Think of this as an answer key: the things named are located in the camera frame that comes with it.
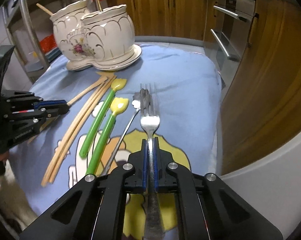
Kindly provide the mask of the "person's left hand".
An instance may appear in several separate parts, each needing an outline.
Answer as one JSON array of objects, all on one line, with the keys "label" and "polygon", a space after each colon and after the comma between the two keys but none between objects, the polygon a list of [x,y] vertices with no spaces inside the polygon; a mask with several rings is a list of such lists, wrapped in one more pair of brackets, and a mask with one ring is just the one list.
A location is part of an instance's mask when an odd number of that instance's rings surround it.
[{"label": "person's left hand", "polygon": [[3,161],[4,163],[9,159],[9,151],[0,154],[0,162]]}]

